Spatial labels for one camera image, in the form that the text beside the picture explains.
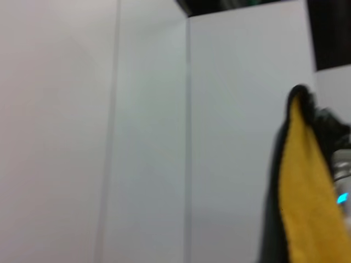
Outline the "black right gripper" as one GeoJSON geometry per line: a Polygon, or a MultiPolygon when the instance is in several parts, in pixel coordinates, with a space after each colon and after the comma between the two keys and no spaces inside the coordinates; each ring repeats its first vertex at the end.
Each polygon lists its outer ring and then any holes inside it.
{"type": "Polygon", "coordinates": [[[329,108],[315,110],[315,125],[327,153],[350,149],[350,125],[342,122],[329,108]]]}

